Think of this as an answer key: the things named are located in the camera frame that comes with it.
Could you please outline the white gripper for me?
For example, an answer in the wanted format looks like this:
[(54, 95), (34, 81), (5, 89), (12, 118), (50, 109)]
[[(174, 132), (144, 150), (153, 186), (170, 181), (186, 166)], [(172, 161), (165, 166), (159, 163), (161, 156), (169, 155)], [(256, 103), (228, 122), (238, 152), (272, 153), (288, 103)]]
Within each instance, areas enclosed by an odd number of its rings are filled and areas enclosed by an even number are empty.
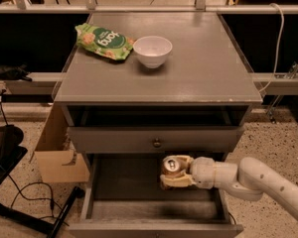
[(202, 189), (211, 189), (215, 183), (215, 161), (211, 158), (199, 157), (193, 159), (191, 156), (180, 155), (176, 157), (178, 170), (190, 169), (190, 175), (178, 178), (170, 178), (160, 175), (162, 184), (166, 187), (188, 187), (195, 185)]

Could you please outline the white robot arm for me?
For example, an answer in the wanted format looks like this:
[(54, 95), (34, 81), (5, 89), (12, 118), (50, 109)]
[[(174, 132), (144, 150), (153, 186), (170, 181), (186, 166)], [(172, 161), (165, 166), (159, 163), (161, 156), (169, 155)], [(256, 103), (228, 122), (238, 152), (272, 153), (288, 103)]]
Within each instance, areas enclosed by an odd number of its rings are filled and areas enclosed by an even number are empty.
[(266, 193), (298, 221), (298, 186), (256, 158), (243, 158), (237, 165), (206, 157), (167, 156), (160, 181), (164, 187), (219, 188), (249, 201)]

